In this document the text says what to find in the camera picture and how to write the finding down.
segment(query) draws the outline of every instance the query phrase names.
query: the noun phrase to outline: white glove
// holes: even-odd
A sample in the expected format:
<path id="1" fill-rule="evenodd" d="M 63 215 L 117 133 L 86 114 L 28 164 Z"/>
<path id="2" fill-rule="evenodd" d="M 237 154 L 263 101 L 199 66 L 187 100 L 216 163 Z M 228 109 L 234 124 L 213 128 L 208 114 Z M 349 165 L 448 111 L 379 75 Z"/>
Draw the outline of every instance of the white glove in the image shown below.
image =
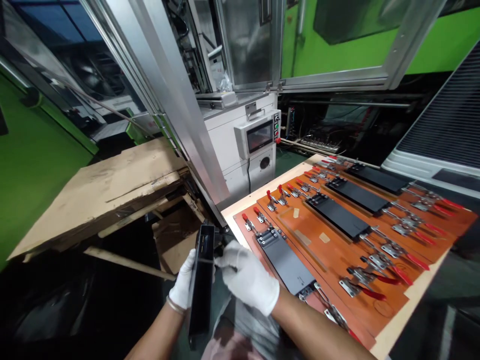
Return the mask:
<path id="1" fill-rule="evenodd" d="M 253 252 L 232 241 L 223 256 L 215 259 L 215 265 L 221 268 L 223 282 L 234 296 L 266 317 L 272 313 L 279 299 L 280 284 Z"/>
<path id="2" fill-rule="evenodd" d="M 190 279 L 192 278 L 192 268 L 194 267 L 196 253 L 195 249 L 190 250 L 185 262 L 178 271 L 175 285 L 168 294 L 170 300 L 183 310 L 187 309 L 189 303 Z"/>

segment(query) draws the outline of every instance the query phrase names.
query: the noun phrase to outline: white panel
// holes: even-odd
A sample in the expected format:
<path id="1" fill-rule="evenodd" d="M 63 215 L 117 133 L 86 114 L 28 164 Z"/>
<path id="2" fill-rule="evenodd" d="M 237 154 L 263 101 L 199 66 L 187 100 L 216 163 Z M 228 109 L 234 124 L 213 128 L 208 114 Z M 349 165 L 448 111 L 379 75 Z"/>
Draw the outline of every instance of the white panel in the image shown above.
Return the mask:
<path id="1" fill-rule="evenodd" d="M 252 192 L 274 179 L 276 158 L 275 151 L 276 145 L 274 144 L 250 160 L 250 190 Z M 265 169 L 262 169 L 260 167 L 260 162 L 264 158 L 269 158 L 270 162 Z M 230 197 L 217 204 L 217 208 L 220 211 L 226 209 L 249 194 L 249 179 L 247 176 L 248 162 L 244 160 L 238 165 L 239 166 L 237 168 L 234 168 L 224 176 L 228 191 L 230 192 Z"/>
<path id="2" fill-rule="evenodd" d="M 277 97 L 275 96 L 275 94 L 271 93 L 268 96 L 261 97 L 260 99 L 258 99 L 256 101 L 248 102 L 248 103 L 246 103 L 242 106 L 239 106 L 237 108 L 234 108 L 230 111 L 221 113 L 220 115 L 212 117 L 212 118 L 208 119 L 207 121 L 205 121 L 206 129 L 207 129 L 207 131 L 210 131 L 210 130 L 213 130 L 213 129 L 219 127 L 219 126 L 227 124 L 227 123 L 229 123 L 229 122 L 231 122 L 235 119 L 246 116 L 247 112 L 245 110 L 245 105 L 248 105 L 248 104 L 251 104 L 251 103 L 255 102 L 257 109 L 265 108 L 265 110 L 269 110 L 269 109 L 271 109 L 271 107 L 267 107 L 267 106 L 271 106 L 272 104 L 276 105 L 276 100 L 277 100 Z"/>
<path id="3" fill-rule="evenodd" d="M 441 169 L 448 169 L 454 172 L 480 177 L 480 169 L 478 168 L 415 155 L 399 150 L 392 151 L 388 158 L 383 162 L 381 167 L 385 170 L 421 180 L 444 189 L 452 190 L 474 198 L 480 198 L 480 192 L 478 191 L 470 190 L 432 178 Z"/>
<path id="4" fill-rule="evenodd" d="M 220 163 L 220 168 L 222 171 L 232 167 L 242 160 L 239 154 L 239 148 L 237 146 L 237 138 L 235 137 L 234 127 L 245 124 L 247 122 L 247 116 L 245 115 L 244 106 L 239 109 L 243 109 L 243 116 L 240 116 L 229 122 L 223 122 L 223 119 L 220 119 L 223 124 L 208 131 L 208 135 L 210 136 L 213 149 L 215 150 L 215 154 L 218 158 L 218 162 Z M 269 110 L 273 109 L 273 105 L 269 104 L 268 106 L 265 106 L 264 109 L 268 112 Z M 229 114 L 230 112 L 226 112 L 220 116 L 206 121 L 206 123 L 217 118 L 222 118 L 223 116 L 229 117 Z"/>

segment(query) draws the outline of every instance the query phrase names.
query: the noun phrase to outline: wire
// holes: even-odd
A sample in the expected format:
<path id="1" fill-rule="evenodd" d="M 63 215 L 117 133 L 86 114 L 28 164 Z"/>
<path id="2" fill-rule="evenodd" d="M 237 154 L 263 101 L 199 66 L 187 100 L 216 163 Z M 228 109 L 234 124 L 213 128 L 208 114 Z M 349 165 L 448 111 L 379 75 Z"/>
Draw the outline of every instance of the wire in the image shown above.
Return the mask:
<path id="1" fill-rule="evenodd" d="M 246 176 L 248 177 L 248 194 L 252 193 L 252 184 L 250 182 L 250 158 L 248 158 L 248 165 L 246 166 Z"/>

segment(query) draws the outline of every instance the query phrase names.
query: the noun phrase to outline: vent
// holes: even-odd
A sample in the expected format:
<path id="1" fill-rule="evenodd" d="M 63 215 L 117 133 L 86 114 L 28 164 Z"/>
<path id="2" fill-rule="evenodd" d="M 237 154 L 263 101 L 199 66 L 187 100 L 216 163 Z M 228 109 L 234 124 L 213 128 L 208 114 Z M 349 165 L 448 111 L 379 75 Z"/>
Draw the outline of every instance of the vent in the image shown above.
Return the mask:
<path id="1" fill-rule="evenodd" d="M 397 150 L 480 169 L 480 42 L 450 76 Z"/>

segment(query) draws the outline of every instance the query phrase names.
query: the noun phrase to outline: safety door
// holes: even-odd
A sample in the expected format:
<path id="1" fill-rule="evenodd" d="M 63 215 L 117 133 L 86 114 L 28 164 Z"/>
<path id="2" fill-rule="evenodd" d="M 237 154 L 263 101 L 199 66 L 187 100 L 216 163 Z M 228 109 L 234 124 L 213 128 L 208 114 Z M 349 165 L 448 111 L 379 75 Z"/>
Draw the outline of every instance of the safety door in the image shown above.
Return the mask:
<path id="1" fill-rule="evenodd" d="M 216 0 L 233 89 L 394 89 L 445 1 Z"/>

